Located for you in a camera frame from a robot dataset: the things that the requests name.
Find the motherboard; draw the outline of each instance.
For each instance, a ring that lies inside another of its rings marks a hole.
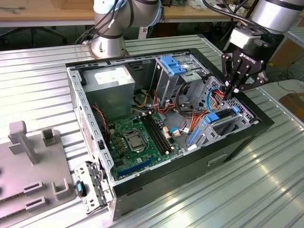
[[[111,174],[121,180],[183,154],[158,113],[149,112],[109,124]]]

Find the ram slot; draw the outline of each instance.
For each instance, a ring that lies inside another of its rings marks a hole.
[[[151,116],[144,116],[141,118],[142,123],[145,126],[146,130],[148,131],[149,135],[155,142],[158,150],[161,154],[165,154],[167,151],[171,151],[171,147],[167,143],[166,139],[158,129],[158,126],[154,122],[153,118]]]

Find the green circuit board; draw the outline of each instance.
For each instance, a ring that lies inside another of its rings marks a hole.
[[[151,117],[158,125],[158,130],[164,135],[162,128],[165,125],[158,113],[153,113]],[[165,139],[170,145],[171,151],[161,153],[142,123],[140,116],[112,122],[109,124],[109,129],[112,133],[108,148],[114,161],[111,174],[116,181],[183,154],[179,145],[173,139]],[[132,146],[144,147],[144,149],[135,152]],[[127,170],[129,170],[128,173],[122,175],[121,172]]]

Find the gray 3d printed holder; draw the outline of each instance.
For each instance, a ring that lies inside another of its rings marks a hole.
[[[8,227],[75,198],[60,133],[26,136],[24,121],[9,124],[0,144],[0,227]]]

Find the metal slatted tabletop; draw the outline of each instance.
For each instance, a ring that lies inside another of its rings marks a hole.
[[[131,55],[194,47],[221,68],[220,52],[198,36],[130,40],[126,47]],[[29,134],[53,126],[75,180],[72,170],[89,155],[64,64],[89,59],[80,45],[0,52],[0,143],[12,121],[25,120]],[[234,160],[115,222],[107,208],[87,217],[77,197],[14,227],[303,227],[303,126],[263,89],[246,94],[275,125]]]
[[[304,27],[292,27],[286,36],[304,48]]]

